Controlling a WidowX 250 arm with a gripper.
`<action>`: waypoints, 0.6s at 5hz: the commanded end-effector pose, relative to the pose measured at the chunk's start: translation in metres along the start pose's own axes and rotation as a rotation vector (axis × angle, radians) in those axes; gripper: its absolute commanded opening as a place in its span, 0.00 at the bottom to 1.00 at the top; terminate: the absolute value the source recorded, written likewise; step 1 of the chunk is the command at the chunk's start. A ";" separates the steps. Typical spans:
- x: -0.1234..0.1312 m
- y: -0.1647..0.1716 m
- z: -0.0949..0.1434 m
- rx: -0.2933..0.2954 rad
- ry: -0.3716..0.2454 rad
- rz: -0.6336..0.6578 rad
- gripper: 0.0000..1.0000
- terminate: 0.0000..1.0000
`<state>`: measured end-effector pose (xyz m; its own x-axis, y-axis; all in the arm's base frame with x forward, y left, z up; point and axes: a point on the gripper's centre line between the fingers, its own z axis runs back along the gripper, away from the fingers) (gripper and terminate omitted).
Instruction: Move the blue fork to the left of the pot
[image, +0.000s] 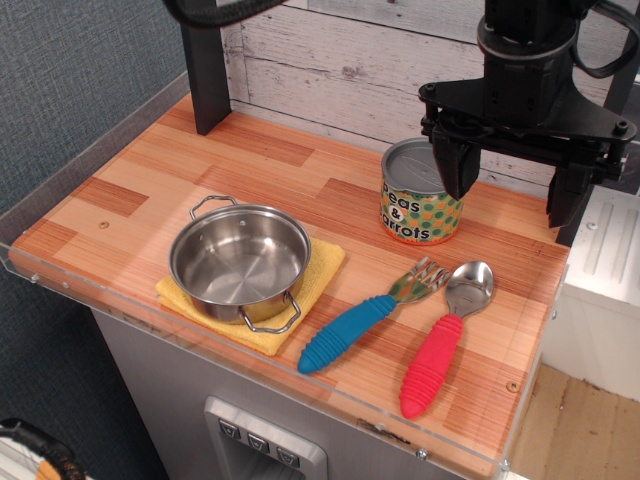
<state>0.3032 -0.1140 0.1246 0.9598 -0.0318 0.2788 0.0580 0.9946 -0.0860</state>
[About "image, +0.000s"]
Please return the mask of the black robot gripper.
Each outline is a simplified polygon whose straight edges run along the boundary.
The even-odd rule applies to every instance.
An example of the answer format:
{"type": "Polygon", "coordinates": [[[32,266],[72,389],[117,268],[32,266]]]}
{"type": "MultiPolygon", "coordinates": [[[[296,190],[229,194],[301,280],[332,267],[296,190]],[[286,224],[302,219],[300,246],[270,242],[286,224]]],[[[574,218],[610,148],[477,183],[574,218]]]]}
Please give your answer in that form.
{"type": "Polygon", "coordinates": [[[555,167],[546,213],[550,228],[571,223],[593,183],[595,169],[566,166],[579,141],[614,138],[613,118],[577,89],[573,72],[612,76],[633,58],[630,44],[615,60],[587,66],[578,51],[582,13],[488,13],[477,40],[482,77],[427,83],[423,132],[433,146],[442,185],[462,199],[476,182],[481,152],[489,150],[555,167]]]}

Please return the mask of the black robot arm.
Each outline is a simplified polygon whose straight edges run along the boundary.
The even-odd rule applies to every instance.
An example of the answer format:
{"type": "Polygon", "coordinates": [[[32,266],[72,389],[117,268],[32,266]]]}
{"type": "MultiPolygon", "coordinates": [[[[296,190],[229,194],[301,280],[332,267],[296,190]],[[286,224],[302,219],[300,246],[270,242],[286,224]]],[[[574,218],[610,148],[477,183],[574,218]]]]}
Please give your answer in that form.
{"type": "Polygon", "coordinates": [[[585,98],[573,72],[607,78],[639,55],[639,20],[611,1],[488,1],[477,27],[484,55],[478,79],[427,83],[421,124],[446,192],[462,199],[479,175],[482,151],[554,167],[547,215],[567,225],[589,187],[617,180],[636,126],[585,98]],[[595,11],[625,27],[630,46],[610,63],[581,59],[581,22],[595,11]]]}

